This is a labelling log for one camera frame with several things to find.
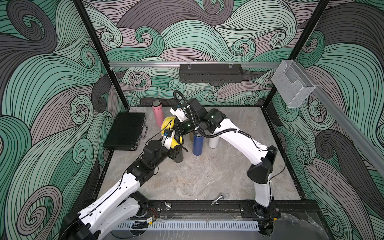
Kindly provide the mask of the blue thermos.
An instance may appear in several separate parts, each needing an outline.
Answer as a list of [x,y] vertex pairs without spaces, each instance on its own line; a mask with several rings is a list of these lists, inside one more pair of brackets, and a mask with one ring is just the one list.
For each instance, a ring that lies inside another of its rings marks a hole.
[[204,137],[200,134],[194,134],[193,136],[193,154],[200,156],[203,153]]

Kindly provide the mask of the black hard case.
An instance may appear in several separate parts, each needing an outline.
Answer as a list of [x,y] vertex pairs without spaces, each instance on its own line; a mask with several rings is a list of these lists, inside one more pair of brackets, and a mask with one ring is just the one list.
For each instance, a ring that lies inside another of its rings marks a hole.
[[103,147],[111,151],[135,151],[147,132],[145,113],[118,113]]

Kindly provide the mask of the silver bolt on rail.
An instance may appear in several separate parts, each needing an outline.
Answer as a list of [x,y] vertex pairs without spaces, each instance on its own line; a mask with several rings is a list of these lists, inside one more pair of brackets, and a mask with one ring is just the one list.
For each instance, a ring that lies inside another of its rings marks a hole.
[[211,205],[218,205],[218,201],[223,199],[225,196],[223,194],[220,194],[219,196],[217,196],[216,198],[214,198],[211,202]]

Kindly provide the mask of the black thermos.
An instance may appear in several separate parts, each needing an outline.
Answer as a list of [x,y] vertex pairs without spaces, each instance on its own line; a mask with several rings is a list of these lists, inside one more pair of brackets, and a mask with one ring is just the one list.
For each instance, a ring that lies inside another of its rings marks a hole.
[[184,160],[183,147],[181,145],[177,145],[174,147],[174,162],[181,163],[183,160]]

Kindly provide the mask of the yellow grey cleaning cloth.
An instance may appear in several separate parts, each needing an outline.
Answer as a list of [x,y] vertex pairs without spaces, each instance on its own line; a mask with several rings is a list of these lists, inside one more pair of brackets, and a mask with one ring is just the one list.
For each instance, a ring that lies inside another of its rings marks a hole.
[[161,135],[162,135],[161,142],[163,139],[163,133],[165,129],[174,130],[174,139],[172,141],[171,148],[177,145],[181,145],[183,147],[183,150],[185,150],[186,152],[189,151],[187,148],[184,147],[184,143],[185,143],[184,136],[182,135],[181,125],[177,122],[176,117],[167,117],[164,119],[162,124],[162,129],[161,129]]

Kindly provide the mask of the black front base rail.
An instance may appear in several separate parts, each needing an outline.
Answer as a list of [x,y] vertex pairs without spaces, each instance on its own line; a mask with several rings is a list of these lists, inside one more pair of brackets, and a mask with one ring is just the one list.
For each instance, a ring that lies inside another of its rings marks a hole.
[[[165,202],[172,205],[170,210],[166,210]],[[219,200],[218,205],[211,205],[211,202],[210,200],[150,200],[148,207],[160,213],[241,213],[245,216],[315,212],[320,209],[316,201],[311,200],[273,200],[268,207],[262,207],[254,200]]]

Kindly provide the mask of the pink thermos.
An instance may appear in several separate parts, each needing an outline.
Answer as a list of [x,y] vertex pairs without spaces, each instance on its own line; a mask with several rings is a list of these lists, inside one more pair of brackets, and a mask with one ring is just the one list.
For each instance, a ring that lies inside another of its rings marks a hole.
[[157,126],[160,128],[162,126],[163,121],[164,121],[164,113],[163,113],[163,107],[162,107],[161,101],[154,100],[152,102],[152,109],[154,112]]

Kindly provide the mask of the silver knob on rail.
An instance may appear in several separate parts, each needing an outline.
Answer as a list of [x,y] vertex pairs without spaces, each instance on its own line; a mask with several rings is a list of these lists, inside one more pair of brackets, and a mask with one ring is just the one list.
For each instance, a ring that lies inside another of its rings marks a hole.
[[172,205],[170,203],[165,202],[164,203],[166,210],[170,210],[172,208]]

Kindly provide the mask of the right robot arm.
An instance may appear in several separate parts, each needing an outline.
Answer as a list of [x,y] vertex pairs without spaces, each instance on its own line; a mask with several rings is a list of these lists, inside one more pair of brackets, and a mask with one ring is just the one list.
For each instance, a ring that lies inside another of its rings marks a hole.
[[197,99],[173,105],[170,113],[176,117],[174,129],[177,136],[194,133],[208,139],[212,149],[217,148],[222,139],[240,151],[251,162],[247,176],[254,182],[256,203],[265,209],[270,207],[273,200],[270,180],[278,151],[276,147],[257,142],[220,110],[207,111]]

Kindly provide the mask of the white thermos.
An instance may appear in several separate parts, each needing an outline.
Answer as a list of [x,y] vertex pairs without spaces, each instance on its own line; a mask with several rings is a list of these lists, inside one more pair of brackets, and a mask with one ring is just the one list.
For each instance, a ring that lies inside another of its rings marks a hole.
[[219,146],[220,137],[210,138],[209,139],[209,147],[211,149],[216,149]]

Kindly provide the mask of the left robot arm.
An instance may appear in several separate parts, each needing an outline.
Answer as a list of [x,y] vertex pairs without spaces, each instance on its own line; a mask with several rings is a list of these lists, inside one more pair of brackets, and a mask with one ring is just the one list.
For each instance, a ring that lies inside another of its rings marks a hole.
[[101,240],[125,220],[145,215],[149,200],[139,188],[155,175],[166,158],[181,162],[183,150],[184,147],[176,141],[170,144],[161,140],[149,141],[113,187],[78,213],[64,217],[59,239]]

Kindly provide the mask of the black wall shelf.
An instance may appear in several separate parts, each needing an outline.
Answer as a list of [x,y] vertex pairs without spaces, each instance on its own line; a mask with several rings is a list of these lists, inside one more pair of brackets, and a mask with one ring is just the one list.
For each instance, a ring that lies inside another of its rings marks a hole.
[[239,64],[181,64],[179,68],[182,83],[240,83],[243,77]]

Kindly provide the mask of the clear acrylic wall holder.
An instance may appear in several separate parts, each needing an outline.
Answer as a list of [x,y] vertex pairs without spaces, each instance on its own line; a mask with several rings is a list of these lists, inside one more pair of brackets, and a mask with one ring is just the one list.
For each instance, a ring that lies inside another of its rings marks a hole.
[[272,82],[288,108],[299,108],[316,88],[306,69],[294,60],[283,60]]

